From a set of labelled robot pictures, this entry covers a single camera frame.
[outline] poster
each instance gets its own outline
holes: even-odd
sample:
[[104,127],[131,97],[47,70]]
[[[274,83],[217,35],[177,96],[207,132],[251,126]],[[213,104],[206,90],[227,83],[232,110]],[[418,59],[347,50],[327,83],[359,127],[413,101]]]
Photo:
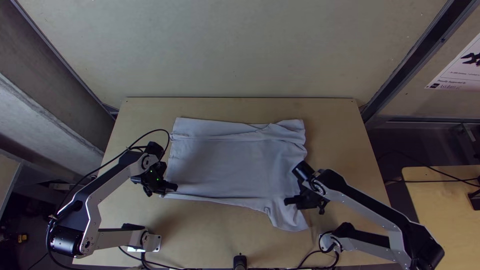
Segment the poster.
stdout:
[[480,91],[480,34],[425,88]]

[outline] wooden table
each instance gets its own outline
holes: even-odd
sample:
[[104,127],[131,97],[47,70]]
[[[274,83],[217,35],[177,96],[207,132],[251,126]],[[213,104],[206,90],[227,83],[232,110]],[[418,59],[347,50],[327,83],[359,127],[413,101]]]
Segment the wooden table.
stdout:
[[[434,168],[460,179],[480,175],[480,165]],[[402,175],[406,181],[452,180],[426,167],[405,167]],[[445,250],[436,270],[478,269],[480,211],[473,210],[467,194],[479,188],[461,182],[406,183],[406,186],[418,220]]]
[[[177,117],[241,123],[302,119],[306,160],[311,166],[334,169],[352,186],[389,204],[357,104],[347,98],[127,98],[121,105],[104,162],[150,130],[171,131]],[[165,145],[166,137],[162,132],[154,133],[139,145],[148,141]],[[248,257],[251,268],[291,268],[318,248],[319,232],[334,229],[342,222],[351,222],[359,230],[382,232],[341,203],[331,202],[324,215],[306,211],[310,230],[289,232],[273,227],[268,216],[259,211],[206,201],[148,198],[140,186],[130,181],[100,204],[100,213],[102,228],[131,223],[162,235],[160,252],[148,253],[147,260],[185,268],[231,268],[233,257],[239,253]],[[306,265],[325,266],[332,261],[331,256],[316,254]],[[138,265],[118,248],[97,250],[74,263]],[[344,252],[339,265],[382,263],[388,261],[361,252]]]

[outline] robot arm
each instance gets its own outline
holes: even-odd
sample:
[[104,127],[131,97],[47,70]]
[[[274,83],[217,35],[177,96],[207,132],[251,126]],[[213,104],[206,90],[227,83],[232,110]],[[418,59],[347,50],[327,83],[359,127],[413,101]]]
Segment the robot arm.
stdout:
[[335,171],[315,172],[302,161],[292,172],[298,179],[300,195],[285,199],[286,205],[296,204],[299,209],[318,207],[323,214],[328,202],[339,202],[382,226],[388,234],[359,231],[344,222],[320,239],[322,250],[334,245],[340,252],[363,251],[396,262],[406,270],[433,270],[443,258],[444,250],[423,225],[348,185]]
[[139,225],[123,224],[118,229],[100,229],[102,218],[99,203],[128,178],[143,186],[147,196],[164,195],[177,185],[163,179],[167,168],[161,162],[163,148],[149,142],[144,152],[126,151],[118,164],[79,190],[54,217],[49,227],[49,247],[52,251],[76,258],[91,255],[95,250],[128,246],[129,251],[158,252],[161,236],[151,234]]
[[[176,184],[163,179],[167,168],[160,161],[163,153],[163,148],[154,142],[149,142],[144,152],[126,151],[116,166],[79,190],[49,224],[50,250],[76,258],[119,246],[128,246],[129,251],[158,252],[162,237],[149,233],[143,226],[126,223],[118,229],[100,229],[98,205],[128,178],[141,184],[147,196],[164,195],[167,189],[176,191]],[[424,226],[351,187],[333,170],[315,172],[302,161],[292,172],[297,177],[300,195],[286,198],[286,205],[319,208],[323,214],[328,202],[337,201],[382,226],[388,234],[359,231],[344,222],[336,230],[323,234],[322,250],[331,247],[339,252],[359,250],[399,263],[407,270],[433,270],[443,258],[444,250]]]

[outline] cable clip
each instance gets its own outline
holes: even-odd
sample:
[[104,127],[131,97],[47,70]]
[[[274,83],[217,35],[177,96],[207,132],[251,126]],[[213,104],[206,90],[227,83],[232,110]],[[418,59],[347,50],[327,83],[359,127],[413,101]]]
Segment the cable clip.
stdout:
[[55,221],[58,221],[58,220],[59,220],[59,218],[58,218],[56,215],[54,215],[54,214],[51,214],[51,215],[49,215],[48,217],[49,217],[50,219],[52,219],[52,220],[55,220]]

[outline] wrinkled fabric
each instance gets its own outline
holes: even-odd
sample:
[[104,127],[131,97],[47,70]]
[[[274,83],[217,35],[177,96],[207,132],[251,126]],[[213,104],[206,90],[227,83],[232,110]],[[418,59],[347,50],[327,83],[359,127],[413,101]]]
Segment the wrinkled fabric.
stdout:
[[165,198],[248,207],[287,231],[308,228],[284,199],[300,189],[292,169],[307,156],[302,120],[244,124],[179,117],[171,133],[166,180],[178,191]]

